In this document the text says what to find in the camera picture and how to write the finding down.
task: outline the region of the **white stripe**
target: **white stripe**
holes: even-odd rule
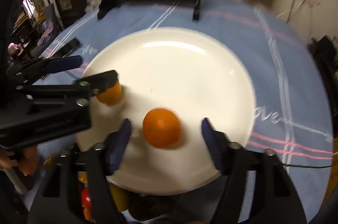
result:
[[[292,123],[292,112],[291,112],[291,103],[290,103],[290,95],[289,95],[289,83],[287,74],[283,65],[283,61],[281,59],[276,39],[273,37],[273,34],[269,30],[268,22],[266,21],[264,15],[255,8],[255,15],[257,16],[258,20],[261,22],[263,26],[263,30],[265,32],[265,35],[268,39],[268,44],[270,48],[271,55],[273,57],[273,62],[276,66],[276,70],[278,73],[278,82],[279,82],[279,95],[281,97],[281,106],[282,106],[282,112],[283,116],[285,116],[285,109],[286,109],[286,116],[288,119],[288,122],[284,122],[284,126],[286,129],[286,139],[285,141],[289,141],[291,138],[291,142],[295,143],[295,135],[293,127],[289,124]],[[284,151],[288,150],[288,144],[284,145]],[[294,150],[294,145],[291,145],[290,151],[292,152]],[[286,155],[283,154],[283,162],[285,162]],[[292,155],[288,155],[287,163],[290,164]]]
[[[300,128],[300,129],[303,129],[303,130],[306,130],[306,131],[309,131],[309,132],[314,132],[314,133],[318,133],[318,134],[321,134],[325,137],[328,137],[329,135],[327,133],[324,133],[322,131],[319,131],[319,130],[315,130],[315,129],[312,129],[312,128],[309,128],[309,127],[306,127],[306,126],[303,126],[303,125],[300,125],[300,124],[297,124],[297,123],[290,123],[290,125],[294,126],[294,127],[297,127],[297,128]]]
[[[277,56],[277,59],[280,63],[281,70],[282,70],[282,75],[283,75],[283,80],[284,80],[285,103],[286,103],[286,110],[287,110],[287,114],[288,114],[288,120],[289,120],[290,123],[293,123],[292,112],[291,112],[291,103],[290,103],[290,94],[289,94],[289,80],[288,80],[288,76],[286,75],[286,71],[285,71],[283,61],[282,61],[281,55],[279,53],[278,46],[276,44],[275,38],[274,38],[274,42],[273,42],[273,47],[274,47],[274,51],[275,51],[275,54]],[[290,126],[290,135],[291,135],[291,142],[295,143],[295,141],[296,141],[295,133],[294,133],[292,126]],[[293,150],[294,150],[294,145],[291,145],[290,151],[292,152]],[[289,154],[287,164],[291,164],[291,157],[292,157],[292,154]]]
[[[78,29],[80,26],[85,24],[88,20],[92,19],[99,10],[94,11],[91,15],[89,15],[87,18],[85,18],[83,21],[79,21],[61,40],[60,42],[55,46],[55,48],[52,49],[51,53],[47,56],[47,58],[51,57],[54,52],[64,43],[64,41],[68,38],[70,34],[72,34],[76,29]]]
[[[163,21],[164,21],[165,19],[167,19],[167,18],[170,16],[170,14],[175,10],[175,8],[178,6],[179,3],[180,3],[180,2],[178,2],[178,3],[172,8],[172,10],[171,10],[166,16],[164,16],[163,19],[162,19],[160,22],[158,22],[158,24],[156,25],[156,27],[154,27],[154,29],[157,29],[157,27],[158,27],[160,24],[162,24]]]
[[[150,25],[150,27],[148,27],[148,30],[151,29],[153,26],[155,26],[156,23],[157,23],[158,21],[160,21],[160,20],[163,18],[163,16],[165,16],[165,15],[171,10],[171,8],[173,7],[174,4],[172,4],[170,7],[168,7],[168,9],[160,16],[160,18],[156,19],[156,21],[153,22],[153,23]]]

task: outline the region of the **blue tablecloth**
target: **blue tablecloth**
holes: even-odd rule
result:
[[[327,96],[318,70],[296,33],[273,15],[232,0],[202,0],[200,21],[192,21],[192,9],[149,5],[112,9],[98,21],[97,10],[63,31],[43,56],[51,55],[70,39],[83,44],[74,53],[84,59],[72,70],[80,77],[88,63],[107,45],[138,30],[183,27],[218,39],[241,59],[250,73],[257,97],[256,123],[246,148],[273,148],[284,163],[324,166],[331,164],[332,122]],[[39,84],[70,84],[66,73],[48,76]],[[45,155],[64,140],[39,146]],[[308,221],[317,213],[327,187],[330,168],[287,167]],[[254,187],[249,172],[241,220],[248,217]],[[216,208],[225,178],[183,194],[175,217],[208,223]]]

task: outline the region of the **orange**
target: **orange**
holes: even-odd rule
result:
[[[194,221],[190,221],[186,224],[204,224],[204,223],[202,221],[194,220]]]
[[[83,214],[84,214],[84,218],[88,221],[91,221],[93,219],[92,217],[92,210],[89,208],[84,208],[83,209]]]
[[[78,172],[77,178],[81,183],[84,183],[85,185],[88,185],[88,176],[86,172]]]
[[[112,106],[114,104],[119,103],[122,96],[122,87],[119,80],[116,81],[115,85],[106,91],[98,94],[96,98],[101,102],[108,106]]]
[[[148,143],[160,149],[173,146],[181,136],[180,120],[172,111],[161,108],[146,114],[142,130]]]

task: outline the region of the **finger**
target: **finger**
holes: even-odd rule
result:
[[[22,150],[23,156],[27,159],[35,157],[37,155],[37,152],[38,150],[36,146],[31,146]]]
[[[12,168],[11,160],[7,156],[4,150],[0,150],[0,167],[2,168]]]
[[[38,166],[38,156],[33,156],[31,158],[22,158],[18,162],[19,170],[25,175],[32,174]]]

